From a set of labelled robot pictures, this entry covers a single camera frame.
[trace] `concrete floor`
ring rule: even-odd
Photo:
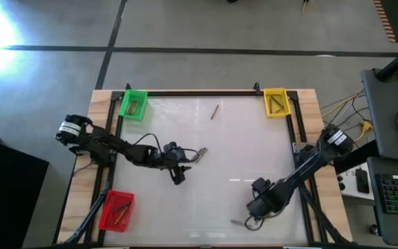
[[[107,46],[120,0],[0,0],[0,46]],[[398,52],[372,0],[129,0],[116,46]],[[104,52],[0,50],[0,136],[50,161],[25,247],[53,240],[75,160],[53,135],[67,113],[85,115]],[[359,92],[363,69],[392,58],[113,53],[104,89],[313,88],[321,106]],[[357,108],[365,107],[364,98]],[[356,125],[354,117],[342,127]],[[359,135],[359,128],[349,131]],[[369,210],[348,206],[354,240],[381,246],[363,229]]]

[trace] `wooden board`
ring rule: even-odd
[[[314,89],[295,90],[298,92],[307,140],[310,143],[315,143],[323,128],[323,121],[319,109],[319,103],[317,102],[316,92]],[[92,119],[95,125],[105,127],[108,108],[110,105],[111,92],[112,90],[93,91],[90,108],[88,110],[88,117]],[[115,115],[113,116],[113,122],[111,127],[112,133],[114,133],[116,129],[118,109],[119,107],[115,108]],[[295,119],[295,113],[293,111],[292,117],[296,139],[299,141],[299,130],[297,127],[297,121]],[[78,158],[76,162],[76,168],[83,167],[88,163],[88,158]],[[88,169],[79,172],[75,177],[73,177],[67,199],[66,209],[64,211],[63,221],[61,224],[61,229],[59,231],[59,236],[57,240],[58,243],[65,241],[67,238],[69,238],[69,236],[80,225],[84,217],[87,215],[91,201],[95,175],[96,166],[90,166]],[[337,176],[334,168],[331,166],[327,166],[320,169],[315,174],[315,178],[317,183],[317,189],[319,191],[319,198],[321,201],[322,210],[332,222],[334,227],[346,239],[351,241],[352,235],[350,231],[350,226],[348,224],[347,216],[345,213],[345,207],[343,206],[343,200],[341,198],[341,193],[339,185],[337,183]],[[96,220],[95,229],[93,230],[94,240],[96,240],[98,233],[97,223],[98,220]],[[316,237],[315,239],[317,240],[319,235],[317,233],[317,224],[315,222],[314,214],[312,215],[312,226]]]

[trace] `yellow bin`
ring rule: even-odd
[[[263,100],[268,118],[282,118],[291,114],[285,89],[263,89]]]

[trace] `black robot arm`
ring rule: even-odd
[[[91,133],[87,132],[87,127],[92,128]],[[138,145],[139,141],[148,135],[155,137],[158,148],[150,145]],[[191,167],[179,166],[179,163],[192,163],[206,151],[205,148],[202,148],[192,159],[188,159],[185,155],[186,149],[178,147],[175,142],[165,145],[162,150],[154,134],[148,133],[145,136],[134,144],[130,144],[110,134],[104,128],[95,126],[87,117],[67,115],[55,138],[63,145],[73,145],[69,149],[75,154],[88,151],[91,159],[98,164],[112,163],[113,153],[117,152],[136,166],[167,169],[176,185],[185,180],[184,172],[191,169]]]
[[[247,204],[249,218],[245,221],[245,226],[250,230],[258,230],[265,219],[279,215],[301,183],[332,160],[347,156],[352,151],[353,143],[353,140],[340,129],[328,125],[321,132],[316,146],[306,145],[297,153],[296,161],[300,166],[287,178],[275,183],[263,178],[255,180],[252,188],[257,196]],[[248,225],[250,219],[261,223],[257,228],[253,228]]]

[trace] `desk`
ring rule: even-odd
[[[303,124],[308,142],[315,143],[323,128],[322,117],[317,102],[316,92],[314,89],[298,89],[298,98],[300,102],[301,113],[303,117]],[[88,110],[88,117],[95,125],[105,127],[108,108],[112,90],[95,90],[93,91],[90,108]],[[111,132],[116,130],[117,110],[115,108],[115,115],[113,116]],[[297,124],[295,115],[292,114],[293,123]],[[299,140],[300,135],[297,125],[294,125],[294,131]],[[77,159],[75,169],[81,168],[89,164],[90,158],[88,156],[81,156]],[[90,208],[90,202],[93,192],[93,184],[95,181],[97,167],[90,166],[87,169],[79,172],[73,177],[70,183],[68,198],[66,200],[66,207],[58,234],[57,241],[65,241],[77,228]],[[348,224],[345,208],[341,198],[341,193],[337,183],[337,176],[333,167],[327,166],[320,169],[315,174],[317,189],[319,191],[319,199],[322,210],[325,212],[329,220],[337,228],[337,230],[348,240],[352,240],[350,226]],[[314,231],[314,238],[318,241],[317,223],[314,215],[312,216],[312,227]],[[99,220],[96,219],[95,227],[93,229],[93,238],[98,233],[97,224]]]

